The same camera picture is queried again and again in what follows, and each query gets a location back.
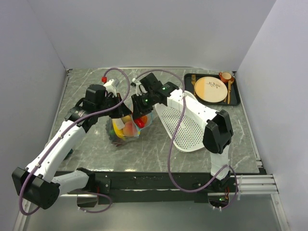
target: white plate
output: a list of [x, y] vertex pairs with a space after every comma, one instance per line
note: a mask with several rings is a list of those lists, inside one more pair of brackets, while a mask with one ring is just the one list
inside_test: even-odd
[[197, 96], [210, 103], [223, 101], [228, 94], [226, 85], [218, 78], [203, 77], [196, 81], [194, 90]]

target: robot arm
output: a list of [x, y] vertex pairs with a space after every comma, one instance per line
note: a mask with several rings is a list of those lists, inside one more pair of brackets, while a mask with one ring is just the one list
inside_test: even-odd
[[[120, 95], [116, 92], [118, 84], [118, 80], [112, 79], [104, 86], [94, 84], [87, 88], [85, 97], [80, 99], [75, 107], [70, 109], [59, 131], [39, 156], [27, 165], [25, 169], [16, 168], [13, 172], [12, 178], [18, 195], [20, 194], [26, 177], [35, 167], [38, 167], [38, 169], [31, 176], [23, 197], [43, 209], [49, 208], [60, 195], [72, 190], [83, 189], [85, 191], [95, 191], [97, 184], [95, 181], [95, 174], [86, 169], [79, 168], [63, 176], [53, 176], [72, 147], [84, 138], [91, 126], [97, 123], [99, 117], [109, 116], [111, 118], [121, 118], [131, 114], [131, 111], [125, 104], [121, 104], [112, 111], [92, 116], [81, 121], [74, 125], [63, 137], [61, 134], [72, 125], [73, 122], [81, 117], [117, 105], [121, 101]], [[61, 140], [55, 145], [47, 158], [39, 165], [39, 159], [44, 156], [58, 138], [61, 138]]]
[[[172, 107], [178, 111], [183, 110], [183, 91], [173, 83], [162, 84], [153, 73], [148, 74], [140, 80], [133, 82], [142, 84], [146, 93], [132, 96], [134, 114], [133, 117], [141, 117], [153, 110], [156, 103]], [[186, 96], [185, 115], [195, 121], [204, 131], [203, 145], [211, 152], [211, 175], [215, 175], [224, 165], [229, 164], [228, 151], [233, 129], [229, 114], [220, 112], [204, 106], [197, 100]], [[229, 170], [223, 169], [216, 178], [223, 180], [227, 177]]]

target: red cap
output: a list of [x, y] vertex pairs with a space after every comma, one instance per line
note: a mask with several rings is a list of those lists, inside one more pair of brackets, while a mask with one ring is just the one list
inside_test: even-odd
[[107, 77], [103, 76], [103, 77], [102, 77], [102, 82], [103, 82], [103, 83], [106, 83], [106, 82], [107, 82]]

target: black metal frame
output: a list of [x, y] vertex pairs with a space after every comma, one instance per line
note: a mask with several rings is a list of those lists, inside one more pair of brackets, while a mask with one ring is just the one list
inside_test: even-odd
[[[200, 188], [212, 178], [210, 173], [172, 173], [172, 176], [179, 186], [187, 190]], [[99, 192], [110, 196], [114, 203], [162, 201], [208, 203], [208, 193], [225, 193], [227, 187], [230, 192], [235, 192], [235, 179], [229, 176], [225, 182], [215, 179], [206, 189], [197, 193], [178, 190], [171, 182], [168, 173], [95, 172], [95, 178]], [[73, 191], [71, 194], [80, 194], [80, 191]], [[93, 207], [97, 203], [97, 198], [80, 197], [77, 203], [80, 207]], [[106, 198], [98, 197], [98, 204], [108, 203]]]

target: yellow fruit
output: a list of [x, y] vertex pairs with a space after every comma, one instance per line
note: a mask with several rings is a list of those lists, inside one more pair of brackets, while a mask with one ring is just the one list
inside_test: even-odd
[[123, 131], [122, 130], [119, 130], [116, 126], [116, 123], [114, 122], [114, 120], [112, 120], [112, 125], [114, 127], [114, 130], [115, 130], [115, 134], [117, 135], [117, 137], [125, 140], [125, 136], [123, 134]]
[[121, 119], [122, 119], [122, 121], [123, 121], [124, 124], [127, 123], [127, 122], [129, 122], [129, 121], [132, 121], [130, 115], [127, 115], [127, 116], [125, 116], [125, 117], [123, 117], [123, 118], [121, 118]]

